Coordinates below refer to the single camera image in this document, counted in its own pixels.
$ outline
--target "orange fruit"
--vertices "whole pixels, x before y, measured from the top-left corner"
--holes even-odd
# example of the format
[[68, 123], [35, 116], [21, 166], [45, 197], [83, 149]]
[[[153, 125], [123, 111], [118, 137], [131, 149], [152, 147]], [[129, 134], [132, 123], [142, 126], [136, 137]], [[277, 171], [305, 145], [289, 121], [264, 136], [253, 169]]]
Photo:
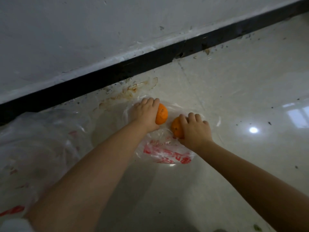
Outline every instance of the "orange fruit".
[[155, 123], [157, 125], [161, 125], [164, 124], [167, 119], [168, 119], [168, 110], [162, 103], [160, 103], [157, 116], [155, 118]]
[[184, 138], [184, 133], [183, 133], [183, 129], [182, 129], [179, 117], [173, 120], [172, 125], [171, 125], [171, 130], [176, 138]]

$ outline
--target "clear plastic bag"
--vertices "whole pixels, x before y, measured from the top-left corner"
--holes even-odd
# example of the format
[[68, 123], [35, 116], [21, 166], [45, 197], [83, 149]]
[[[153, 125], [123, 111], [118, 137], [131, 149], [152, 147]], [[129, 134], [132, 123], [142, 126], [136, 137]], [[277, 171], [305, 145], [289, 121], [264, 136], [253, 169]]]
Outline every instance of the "clear plastic bag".
[[0, 217], [26, 212], [92, 149], [91, 120], [65, 110], [24, 113], [0, 132]]
[[[143, 97], [132, 101], [123, 112], [124, 124], [130, 122], [130, 110], [133, 105], [140, 102]], [[173, 137], [170, 130], [172, 121], [180, 114], [188, 115], [188, 111], [177, 104], [171, 104], [167, 101], [161, 103], [168, 110], [167, 121], [160, 125], [156, 131], [148, 133], [136, 149], [136, 154], [144, 160], [151, 160], [164, 164], [188, 164], [194, 158], [195, 153], [181, 145], [177, 138]]]

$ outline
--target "gray wall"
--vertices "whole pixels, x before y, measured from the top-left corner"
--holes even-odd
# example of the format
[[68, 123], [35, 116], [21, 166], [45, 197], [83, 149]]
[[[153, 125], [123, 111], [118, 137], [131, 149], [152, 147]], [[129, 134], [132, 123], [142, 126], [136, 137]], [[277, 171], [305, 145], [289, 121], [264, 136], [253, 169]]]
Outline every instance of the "gray wall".
[[0, 103], [294, 1], [0, 0]]

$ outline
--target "person's left hand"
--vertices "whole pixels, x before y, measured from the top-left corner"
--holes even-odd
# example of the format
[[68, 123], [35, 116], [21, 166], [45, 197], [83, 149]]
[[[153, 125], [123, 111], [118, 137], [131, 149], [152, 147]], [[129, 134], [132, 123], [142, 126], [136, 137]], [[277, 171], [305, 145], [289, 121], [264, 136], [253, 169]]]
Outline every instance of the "person's left hand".
[[140, 103], [136, 103], [132, 109], [132, 121], [142, 124], [146, 131], [152, 132], [159, 128], [155, 123], [160, 99], [144, 98]]

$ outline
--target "person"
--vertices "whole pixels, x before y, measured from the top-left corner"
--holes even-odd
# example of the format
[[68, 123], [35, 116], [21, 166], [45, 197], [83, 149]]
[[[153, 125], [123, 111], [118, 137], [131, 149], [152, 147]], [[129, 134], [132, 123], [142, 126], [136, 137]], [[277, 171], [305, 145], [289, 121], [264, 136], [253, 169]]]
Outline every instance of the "person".
[[[155, 123], [159, 103], [159, 99], [144, 98], [135, 104], [133, 120], [52, 186], [25, 214], [24, 225], [6, 222], [2, 231], [94, 231], [134, 150], [148, 132], [159, 128]], [[180, 143], [222, 174], [275, 230], [309, 231], [306, 195], [215, 144], [208, 122], [199, 114], [180, 115], [180, 120], [184, 130]]]

